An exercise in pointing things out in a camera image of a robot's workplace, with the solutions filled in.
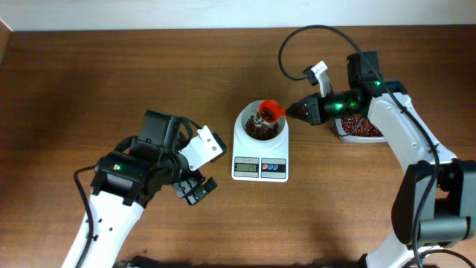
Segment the orange measuring scoop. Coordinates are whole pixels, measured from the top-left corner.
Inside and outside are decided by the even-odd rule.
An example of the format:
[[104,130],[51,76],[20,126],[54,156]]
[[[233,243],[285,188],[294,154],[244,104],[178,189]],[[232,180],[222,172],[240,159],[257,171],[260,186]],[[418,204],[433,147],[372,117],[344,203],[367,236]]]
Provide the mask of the orange measuring scoop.
[[258,112],[267,123],[274,123],[286,115],[285,109],[276,100],[264,100],[260,104]]

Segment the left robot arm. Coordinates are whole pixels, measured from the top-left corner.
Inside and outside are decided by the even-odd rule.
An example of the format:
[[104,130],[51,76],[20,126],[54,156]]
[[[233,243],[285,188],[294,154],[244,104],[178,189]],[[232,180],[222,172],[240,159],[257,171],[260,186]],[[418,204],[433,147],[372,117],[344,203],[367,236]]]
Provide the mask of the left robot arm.
[[163,186],[171,186],[189,206],[217,183],[200,167],[225,155],[217,133],[189,118],[146,111],[139,134],[121,141],[91,166],[91,193],[81,185],[85,216],[64,267],[112,267],[133,226]]

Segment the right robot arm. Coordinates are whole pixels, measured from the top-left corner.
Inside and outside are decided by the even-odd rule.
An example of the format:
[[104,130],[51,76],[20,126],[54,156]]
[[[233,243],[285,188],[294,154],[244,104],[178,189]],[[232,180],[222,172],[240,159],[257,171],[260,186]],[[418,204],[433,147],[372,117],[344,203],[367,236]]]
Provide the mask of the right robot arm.
[[293,103],[286,114],[311,125],[360,114],[383,135],[405,175],[396,195],[393,231],[358,267],[422,266],[432,253],[475,236],[475,161],[460,160],[431,133],[398,80],[383,80],[376,52],[347,58],[349,90],[334,93],[320,62],[304,77],[320,91]]

